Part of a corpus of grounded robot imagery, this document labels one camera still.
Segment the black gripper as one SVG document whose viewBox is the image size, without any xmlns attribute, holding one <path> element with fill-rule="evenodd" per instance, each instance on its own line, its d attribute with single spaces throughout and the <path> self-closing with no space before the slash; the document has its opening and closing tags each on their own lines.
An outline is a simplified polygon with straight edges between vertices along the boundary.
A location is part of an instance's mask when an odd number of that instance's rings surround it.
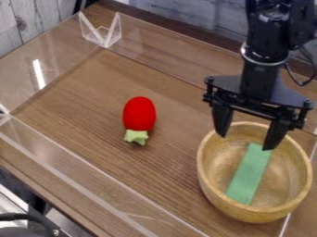
<svg viewBox="0 0 317 237">
<path fill-rule="evenodd" d="M 265 127 L 262 150 L 275 150 L 288 131 L 303 129 L 311 100 L 281 80 L 281 69 L 291 72 L 289 63 L 245 60 L 241 75 L 208 76 L 204 100 L 212 107 L 214 129 L 225 137 L 236 111 L 271 120 Z"/>
</svg>

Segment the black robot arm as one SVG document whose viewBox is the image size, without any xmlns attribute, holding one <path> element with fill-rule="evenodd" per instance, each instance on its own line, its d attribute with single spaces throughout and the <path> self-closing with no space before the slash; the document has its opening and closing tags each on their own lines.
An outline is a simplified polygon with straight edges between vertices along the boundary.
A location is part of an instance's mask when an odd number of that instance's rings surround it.
<svg viewBox="0 0 317 237">
<path fill-rule="evenodd" d="M 305 44 L 316 38 L 313 0 L 245 0 L 248 37 L 242 44 L 242 73 L 206 77 L 204 100 L 212 107 L 214 129 L 226 136 L 233 113 L 271 121 L 262 148 L 273 150 L 287 133 L 301 129 L 312 101 L 280 78 L 291 52 L 312 58 Z"/>
</svg>

